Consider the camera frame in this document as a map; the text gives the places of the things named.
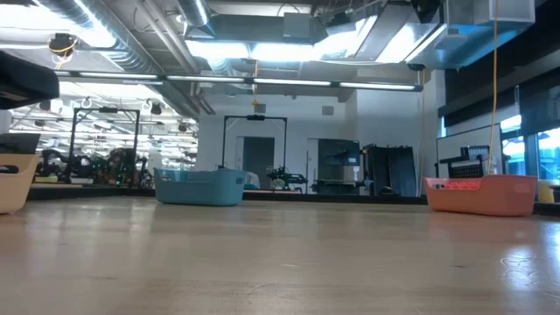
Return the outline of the orange toy building block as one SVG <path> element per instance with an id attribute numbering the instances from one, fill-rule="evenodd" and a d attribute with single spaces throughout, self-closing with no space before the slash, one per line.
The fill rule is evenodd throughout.
<path id="1" fill-rule="evenodd" d="M 446 190 L 478 190 L 480 188 L 479 181 L 451 181 L 441 185 Z"/>

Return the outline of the long LED light bar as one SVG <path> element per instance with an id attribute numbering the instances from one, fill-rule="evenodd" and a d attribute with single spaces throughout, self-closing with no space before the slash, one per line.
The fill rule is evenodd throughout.
<path id="1" fill-rule="evenodd" d="M 304 80 L 304 79 L 275 79 L 266 77 L 234 77 L 234 76 L 208 76 L 195 74 L 163 74 L 163 73 L 105 73 L 84 71 L 60 71 L 54 73 L 60 78 L 86 78 L 107 79 L 118 81 L 172 81 L 220 84 L 248 84 L 248 85 L 278 85 L 312 88 L 344 88 L 363 90 L 382 90 L 398 92 L 421 92 L 422 85 L 393 84 L 386 82 L 358 82 L 336 80 Z"/>

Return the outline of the blue plastic bin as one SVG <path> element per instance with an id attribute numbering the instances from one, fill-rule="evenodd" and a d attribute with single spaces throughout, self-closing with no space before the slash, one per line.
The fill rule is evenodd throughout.
<path id="1" fill-rule="evenodd" d="M 242 201 L 246 173 L 154 169 L 156 199 L 164 204 L 230 207 Z"/>

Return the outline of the black curtain partition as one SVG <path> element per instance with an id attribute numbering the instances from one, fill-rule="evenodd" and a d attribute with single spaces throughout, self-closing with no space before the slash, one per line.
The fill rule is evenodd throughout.
<path id="1" fill-rule="evenodd" d="M 369 144 L 362 149 L 365 179 L 371 182 L 368 187 L 370 195 L 417 196 L 417 173 L 412 147 Z"/>

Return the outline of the whiteboard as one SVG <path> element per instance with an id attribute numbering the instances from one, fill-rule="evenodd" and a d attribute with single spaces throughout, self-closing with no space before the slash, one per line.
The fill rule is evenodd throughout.
<path id="1" fill-rule="evenodd" d="M 462 147 L 483 145 L 492 146 L 492 173 L 502 174 L 501 127 L 498 123 L 496 123 L 494 125 L 487 125 L 477 129 L 459 132 L 455 135 L 438 138 L 438 176 L 440 178 L 449 177 L 448 166 L 447 164 L 441 164 L 441 160 L 458 157 L 460 155 L 460 149 Z"/>

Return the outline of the black cart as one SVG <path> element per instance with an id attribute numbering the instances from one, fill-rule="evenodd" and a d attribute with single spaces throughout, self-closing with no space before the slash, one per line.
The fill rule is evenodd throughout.
<path id="1" fill-rule="evenodd" d="M 487 171 L 489 151 L 489 145 L 461 147 L 457 157 L 448 157 L 439 163 L 447 167 L 449 179 L 482 178 Z"/>

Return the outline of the orange plastic bin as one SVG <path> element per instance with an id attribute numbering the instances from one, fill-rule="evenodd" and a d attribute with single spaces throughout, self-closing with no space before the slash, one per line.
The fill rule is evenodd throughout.
<path id="1" fill-rule="evenodd" d="M 451 181 L 479 181 L 478 190 L 446 190 Z M 519 217 L 533 213 L 537 178 L 486 175 L 483 178 L 424 178 L 428 205 L 435 212 Z"/>

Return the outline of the black monitor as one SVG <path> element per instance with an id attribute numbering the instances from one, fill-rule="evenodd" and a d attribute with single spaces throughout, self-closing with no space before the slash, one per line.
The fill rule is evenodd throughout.
<path id="1" fill-rule="evenodd" d="M 5 133 L 0 135 L 0 154 L 34 155 L 40 134 Z"/>

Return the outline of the yellow plastic bin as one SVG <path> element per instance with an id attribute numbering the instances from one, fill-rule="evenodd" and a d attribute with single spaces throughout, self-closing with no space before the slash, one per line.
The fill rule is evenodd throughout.
<path id="1" fill-rule="evenodd" d="M 22 209 L 31 188 L 38 155 L 0 154 L 0 166 L 14 166 L 15 173 L 0 172 L 0 214 Z"/>

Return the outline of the yellow chair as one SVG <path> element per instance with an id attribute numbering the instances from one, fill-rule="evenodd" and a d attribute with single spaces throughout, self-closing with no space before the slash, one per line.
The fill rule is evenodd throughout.
<path id="1" fill-rule="evenodd" d="M 554 203 L 553 186 L 560 186 L 560 179 L 539 179 L 537 181 L 537 199 L 540 203 Z"/>

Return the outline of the black robot station frame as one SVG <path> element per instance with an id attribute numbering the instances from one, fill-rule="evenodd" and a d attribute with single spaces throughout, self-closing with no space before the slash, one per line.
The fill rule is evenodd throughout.
<path id="1" fill-rule="evenodd" d="M 223 133 L 222 133 L 222 147 L 221 147 L 221 164 L 220 164 L 220 168 L 227 168 L 227 163 L 226 163 L 226 159 L 225 159 L 225 154 L 227 151 L 227 132 L 228 132 L 228 128 L 229 127 L 233 127 L 236 122 L 239 119 L 246 119 L 247 121 L 265 121 L 265 120 L 278 120 L 278 121 L 282 121 L 284 124 L 284 127 L 282 129 L 283 132 L 283 144 L 286 144 L 286 135 L 287 135 L 287 131 L 285 130 L 287 127 L 287 119 L 285 117 L 267 117 L 265 115 L 225 115 L 224 116 L 224 121 L 223 121 Z M 232 168 L 234 170 L 241 170 L 242 169 L 242 155 L 243 155 L 243 139 L 245 137 L 273 137 L 273 136 L 241 136 L 241 164 L 237 163 L 237 158 L 238 155 L 237 153 L 234 154 L 234 165 L 232 166 Z M 272 167 L 269 167 L 267 169 L 267 173 L 271 173 L 273 169 L 276 169 L 276 161 L 275 161 L 275 154 L 274 153 L 274 165 Z M 254 174 L 252 172 L 249 171 L 244 171 L 246 172 L 247 175 L 249 175 L 250 177 Z M 257 183 L 249 183 L 246 182 L 246 188 L 247 186 L 249 186 L 250 190 L 264 190 L 264 191 L 274 191 L 271 187 L 271 180 L 266 176 L 265 178 L 259 178 L 257 176 Z"/>
<path id="2" fill-rule="evenodd" d="M 134 175 L 136 169 L 136 157 L 137 157 L 137 143 L 138 143 L 138 136 L 139 136 L 139 127 L 140 127 L 140 110 L 139 109 L 122 109 L 118 108 L 117 106 L 105 106 L 101 108 L 74 108 L 73 109 L 73 120 L 72 120 L 72 128 L 70 133 L 70 145 L 68 151 L 68 161 L 66 162 L 66 169 L 64 171 L 66 175 L 66 183 L 71 183 L 71 173 L 74 166 L 74 142 L 76 136 L 76 128 L 79 123 L 81 123 L 89 113 L 91 112 L 99 112 L 104 114 L 117 114 L 119 112 L 122 113 L 134 113 L 136 115 L 136 119 L 133 120 L 135 125 L 135 134 L 133 138 L 133 161 L 130 167 L 130 182 L 129 187 L 132 188 L 134 186 Z"/>

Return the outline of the black aluminium table frame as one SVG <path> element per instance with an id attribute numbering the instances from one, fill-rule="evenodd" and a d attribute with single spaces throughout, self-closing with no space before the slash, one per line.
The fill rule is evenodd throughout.
<path id="1" fill-rule="evenodd" d="M 28 201 L 39 200 L 72 200 L 79 198 L 108 198 L 108 197 L 155 197 L 154 190 L 135 188 L 108 188 L 108 187 L 86 187 L 86 188 L 43 188 L 32 187 L 28 193 Z M 333 203 L 357 203 L 357 204 L 390 204 L 390 205 L 427 205 L 425 197 L 372 197 L 352 195 L 316 195 L 316 194 L 289 194 L 268 192 L 245 192 L 244 200 L 258 201 L 289 201 L 289 202 L 333 202 Z M 536 202 L 533 214 L 549 216 L 560 219 L 560 204 L 547 204 Z"/>

